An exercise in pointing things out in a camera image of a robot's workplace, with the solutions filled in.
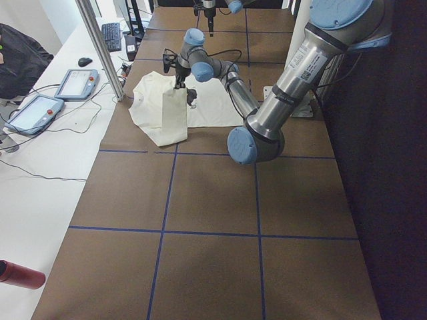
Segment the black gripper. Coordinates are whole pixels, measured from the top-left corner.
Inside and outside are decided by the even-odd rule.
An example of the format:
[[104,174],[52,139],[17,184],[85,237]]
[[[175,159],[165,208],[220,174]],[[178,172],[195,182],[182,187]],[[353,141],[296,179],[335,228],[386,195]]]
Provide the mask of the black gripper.
[[185,79],[191,75],[191,69],[181,65],[179,61],[175,62],[175,85],[174,89],[185,88]]
[[214,36],[214,17],[216,16],[216,0],[203,0],[202,1],[204,15],[208,22],[209,36]]

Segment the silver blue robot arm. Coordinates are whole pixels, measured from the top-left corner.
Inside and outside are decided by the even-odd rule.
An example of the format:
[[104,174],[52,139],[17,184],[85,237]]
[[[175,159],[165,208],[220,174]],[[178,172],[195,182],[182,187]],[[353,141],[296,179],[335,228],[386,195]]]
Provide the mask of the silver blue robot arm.
[[[241,11],[244,5],[249,5],[252,1],[241,1],[241,0],[225,0],[226,5],[231,13],[236,14]],[[214,36],[214,17],[216,16],[216,0],[202,0],[201,8],[203,9],[204,15],[207,18],[207,26],[209,36]]]
[[284,150],[283,124],[335,57],[389,44],[393,1],[310,1],[304,40],[262,104],[259,104],[230,61],[210,57],[205,35],[188,29],[180,53],[164,63],[175,67],[175,86],[193,75],[199,82],[219,79],[244,124],[228,135],[228,151],[241,164],[270,161]]

